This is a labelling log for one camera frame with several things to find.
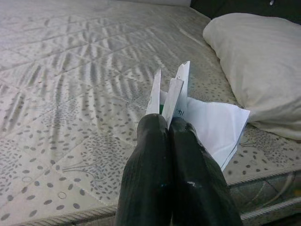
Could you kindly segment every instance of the paper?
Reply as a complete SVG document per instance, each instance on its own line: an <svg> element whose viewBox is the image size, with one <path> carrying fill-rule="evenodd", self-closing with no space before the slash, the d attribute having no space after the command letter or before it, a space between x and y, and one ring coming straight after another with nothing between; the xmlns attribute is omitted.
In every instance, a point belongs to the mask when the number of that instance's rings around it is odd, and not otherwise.
<svg viewBox="0 0 301 226"><path fill-rule="evenodd" d="M159 114L160 84L161 84L161 69L159 69L155 74L154 83L152 85L152 89L150 93L150 100L147 105L145 114L152 114L152 113Z"/></svg>
<svg viewBox="0 0 301 226"><path fill-rule="evenodd" d="M191 123L205 149L224 170L237 150L250 111L187 97L189 67L190 61L180 65L176 78L170 81L168 93L159 90L161 71L156 73L146 113L159 113L159 104L164 103L162 115L168 128L173 117Z"/></svg>
<svg viewBox="0 0 301 226"><path fill-rule="evenodd" d="M188 77L189 77L190 61L180 65L176 74L177 79L183 80L183 87L179 96L177 106L175 108L174 117L185 117L187 112L187 89L188 89Z"/></svg>
<svg viewBox="0 0 301 226"><path fill-rule="evenodd" d="M167 122L167 128L169 129L171 120L174 116L175 107L177 105L182 86L183 80L181 79L171 79L168 94L164 103L162 116L165 118Z"/></svg>
<svg viewBox="0 0 301 226"><path fill-rule="evenodd" d="M160 101L164 102L166 97L167 93L161 91ZM235 105L188 97L184 119L193 125L205 149L224 170L237 150L249 114L250 111Z"/></svg>

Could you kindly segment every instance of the dark background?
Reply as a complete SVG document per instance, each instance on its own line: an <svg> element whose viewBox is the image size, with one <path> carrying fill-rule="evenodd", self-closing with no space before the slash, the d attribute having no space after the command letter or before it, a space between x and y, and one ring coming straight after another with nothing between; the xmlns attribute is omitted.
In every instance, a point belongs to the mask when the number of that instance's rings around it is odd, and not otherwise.
<svg viewBox="0 0 301 226"><path fill-rule="evenodd" d="M277 16L301 24L301 0L191 0L191 7L213 19L228 13Z"/></svg>

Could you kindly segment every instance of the bed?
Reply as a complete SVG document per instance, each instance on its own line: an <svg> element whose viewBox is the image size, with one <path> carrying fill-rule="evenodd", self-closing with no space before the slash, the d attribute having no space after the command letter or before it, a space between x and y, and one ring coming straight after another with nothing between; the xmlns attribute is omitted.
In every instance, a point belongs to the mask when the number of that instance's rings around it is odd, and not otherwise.
<svg viewBox="0 0 301 226"><path fill-rule="evenodd" d="M238 105L191 8L0 0L0 224L111 225L153 75ZM247 125L224 170L245 225L297 213L300 144Z"/></svg>

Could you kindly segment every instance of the white pillow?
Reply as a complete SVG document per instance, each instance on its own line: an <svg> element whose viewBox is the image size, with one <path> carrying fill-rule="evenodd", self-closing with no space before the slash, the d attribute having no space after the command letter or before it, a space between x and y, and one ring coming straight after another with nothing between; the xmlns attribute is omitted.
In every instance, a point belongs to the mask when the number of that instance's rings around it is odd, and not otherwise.
<svg viewBox="0 0 301 226"><path fill-rule="evenodd" d="M204 39L215 50L249 122L301 140L301 26L244 13L213 19Z"/></svg>

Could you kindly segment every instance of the dark green object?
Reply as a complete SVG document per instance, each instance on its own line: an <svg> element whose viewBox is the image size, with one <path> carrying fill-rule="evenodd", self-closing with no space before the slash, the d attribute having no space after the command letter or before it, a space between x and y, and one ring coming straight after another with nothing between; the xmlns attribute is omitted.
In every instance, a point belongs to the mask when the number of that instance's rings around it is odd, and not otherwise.
<svg viewBox="0 0 301 226"><path fill-rule="evenodd" d="M164 105L160 105L160 110L159 110L159 113L160 113L160 114L162 114L163 107L164 107Z"/></svg>
<svg viewBox="0 0 301 226"><path fill-rule="evenodd" d="M115 226L168 226L172 214L172 157L165 119L144 116L137 147L125 166Z"/></svg>
<svg viewBox="0 0 301 226"><path fill-rule="evenodd" d="M222 171L191 124L174 118L169 137L174 163L174 226L241 226Z"/></svg>
<svg viewBox="0 0 301 226"><path fill-rule="evenodd" d="M213 19L228 13L276 16L301 24L300 0L192 0L191 7Z"/></svg>

